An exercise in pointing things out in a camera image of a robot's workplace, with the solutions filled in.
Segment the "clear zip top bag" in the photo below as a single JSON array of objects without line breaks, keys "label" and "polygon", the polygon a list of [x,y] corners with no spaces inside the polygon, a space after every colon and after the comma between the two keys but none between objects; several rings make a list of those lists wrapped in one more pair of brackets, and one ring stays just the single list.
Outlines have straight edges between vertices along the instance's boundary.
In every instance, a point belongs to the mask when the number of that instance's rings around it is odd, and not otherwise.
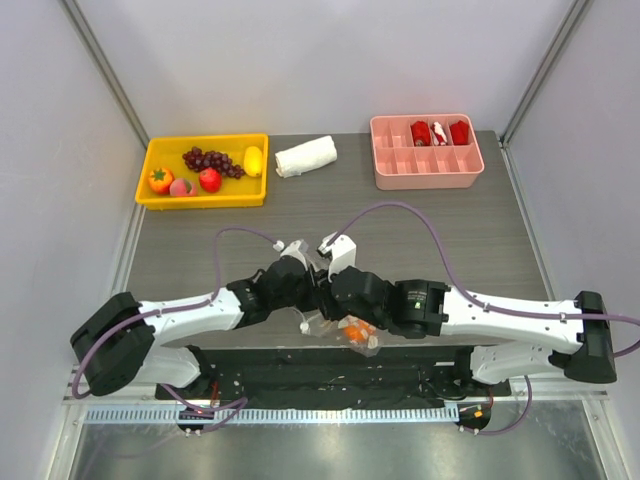
[{"label": "clear zip top bag", "polygon": [[303,335],[334,337],[341,346],[372,357],[382,346],[378,329],[347,312],[345,300],[349,297],[338,293],[338,271],[331,266],[335,260],[333,255],[336,254],[339,267],[353,267],[356,252],[354,246],[332,245],[326,257],[304,253],[308,267],[305,279],[307,290],[294,310],[300,317],[299,329]]}]

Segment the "yellow fake mango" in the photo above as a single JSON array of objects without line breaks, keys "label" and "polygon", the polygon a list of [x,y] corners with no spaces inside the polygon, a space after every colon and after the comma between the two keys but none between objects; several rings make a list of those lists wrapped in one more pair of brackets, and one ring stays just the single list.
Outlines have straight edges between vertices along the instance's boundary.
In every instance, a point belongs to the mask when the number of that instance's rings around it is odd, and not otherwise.
[{"label": "yellow fake mango", "polygon": [[261,177],[263,172],[263,152],[260,148],[250,146],[245,150],[243,158],[244,172],[253,178]]}]

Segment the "red fake tomato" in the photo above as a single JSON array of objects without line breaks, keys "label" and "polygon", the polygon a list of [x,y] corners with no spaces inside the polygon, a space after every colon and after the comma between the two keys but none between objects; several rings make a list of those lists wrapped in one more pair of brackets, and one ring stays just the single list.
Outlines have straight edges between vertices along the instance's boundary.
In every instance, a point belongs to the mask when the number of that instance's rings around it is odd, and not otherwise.
[{"label": "red fake tomato", "polygon": [[199,173],[201,188],[208,193],[217,193],[222,185],[222,177],[214,168],[206,168]]}]

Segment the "pink fake peach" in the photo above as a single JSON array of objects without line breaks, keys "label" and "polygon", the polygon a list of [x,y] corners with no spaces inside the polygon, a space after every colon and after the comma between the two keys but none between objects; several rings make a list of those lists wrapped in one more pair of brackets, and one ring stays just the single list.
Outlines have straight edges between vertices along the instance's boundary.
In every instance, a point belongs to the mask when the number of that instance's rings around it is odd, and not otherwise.
[{"label": "pink fake peach", "polygon": [[193,197],[198,195],[197,186],[186,178],[175,179],[169,187],[171,197]]}]

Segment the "purple fake grape bunch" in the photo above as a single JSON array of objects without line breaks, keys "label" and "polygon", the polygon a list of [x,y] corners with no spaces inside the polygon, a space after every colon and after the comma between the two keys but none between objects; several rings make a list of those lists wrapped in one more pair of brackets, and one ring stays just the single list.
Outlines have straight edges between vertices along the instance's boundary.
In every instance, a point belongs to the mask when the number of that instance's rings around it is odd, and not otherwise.
[{"label": "purple fake grape bunch", "polygon": [[231,157],[224,152],[210,150],[203,151],[199,147],[192,147],[182,154],[183,161],[191,171],[200,173],[206,169],[214,169],[220,175],[229,178],[240,179],[246,175],[244,168],[235,163]]}]

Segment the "orange red fake persimmon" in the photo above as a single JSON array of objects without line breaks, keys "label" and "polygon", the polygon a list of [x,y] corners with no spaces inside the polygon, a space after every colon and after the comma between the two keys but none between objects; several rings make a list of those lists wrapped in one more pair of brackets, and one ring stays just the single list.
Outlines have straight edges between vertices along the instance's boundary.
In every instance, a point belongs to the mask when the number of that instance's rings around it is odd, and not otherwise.
[{"label": "orange red fake persimmon", "polygon": [[156,195],[168,195],[174,179],[172,171],[166,167],[152,169],[147,177],[149,187]]}]

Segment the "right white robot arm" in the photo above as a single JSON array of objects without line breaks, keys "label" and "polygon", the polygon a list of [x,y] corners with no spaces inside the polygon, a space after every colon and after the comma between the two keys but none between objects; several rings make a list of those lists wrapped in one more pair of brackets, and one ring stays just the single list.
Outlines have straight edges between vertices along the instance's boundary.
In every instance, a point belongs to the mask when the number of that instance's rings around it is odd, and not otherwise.
[{"label": "right white robot arm", "polygon": [[477,393],[511,377],[560,371],[591,384],[617,380],[610,325],[596,292],[573,300],[525,301],[463,294],[427,280],[391,283],[354,267],[315,278],[314,299],[324,318],[351,315],[408,339],[471,335],[498,339],[460,353],[451,371],[457,391]]}]

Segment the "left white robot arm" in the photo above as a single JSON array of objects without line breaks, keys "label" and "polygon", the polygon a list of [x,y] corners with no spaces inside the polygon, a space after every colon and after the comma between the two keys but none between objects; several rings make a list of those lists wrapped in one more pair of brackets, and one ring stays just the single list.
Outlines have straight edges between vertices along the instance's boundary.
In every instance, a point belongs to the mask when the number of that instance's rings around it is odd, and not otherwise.
[{"label": "left white robot arm", "polygon": [[170,343],[204,332],[231,331],[257,325],[276,310],[312,308],[314,269],[306,261],[283,255],[265,270],[214,292],[169,302],[138,302],[129,292],[104,303],[71,336],[80,363],[71,383],[74,398],[110,395],[132,382],[167,384],[190,398],[205,397],[213,375],[193,347]]}]

